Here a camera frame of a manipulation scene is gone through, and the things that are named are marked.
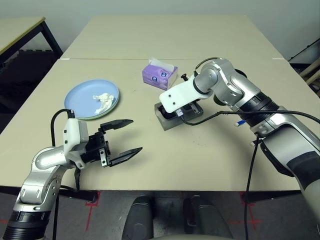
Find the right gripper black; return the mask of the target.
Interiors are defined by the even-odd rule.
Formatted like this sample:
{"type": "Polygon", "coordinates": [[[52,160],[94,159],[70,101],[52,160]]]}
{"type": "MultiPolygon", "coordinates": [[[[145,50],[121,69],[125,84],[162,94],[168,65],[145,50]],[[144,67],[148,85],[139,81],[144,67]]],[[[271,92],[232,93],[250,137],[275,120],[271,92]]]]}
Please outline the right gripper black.
{"type": "Polygon", "coordinates": [[[190,102],[183,106],[183,115],[185,118],[197,118],[202,115],[202,108],[196,102],[190,102]]]}

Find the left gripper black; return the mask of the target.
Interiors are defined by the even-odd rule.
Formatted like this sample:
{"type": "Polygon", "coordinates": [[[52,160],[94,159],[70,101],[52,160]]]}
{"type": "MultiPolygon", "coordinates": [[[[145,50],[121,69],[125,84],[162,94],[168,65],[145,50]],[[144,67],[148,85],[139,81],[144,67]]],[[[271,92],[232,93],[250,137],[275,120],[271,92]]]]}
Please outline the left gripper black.
{"type": "Polygon", "coordinates": [[[88,143],[85,146],[85,153],[80,155],[81,160],[85,164],[99,161],[102,167],[114,167],[133,158],[143,149],[142,147],[127,150],[120,153],[118,157],[111,159],[109,142],[105,140],[107,130],[117,130],[133,122],[131,119],[117,119],[102,123],[98,131],[89,136],[88,143]]]}

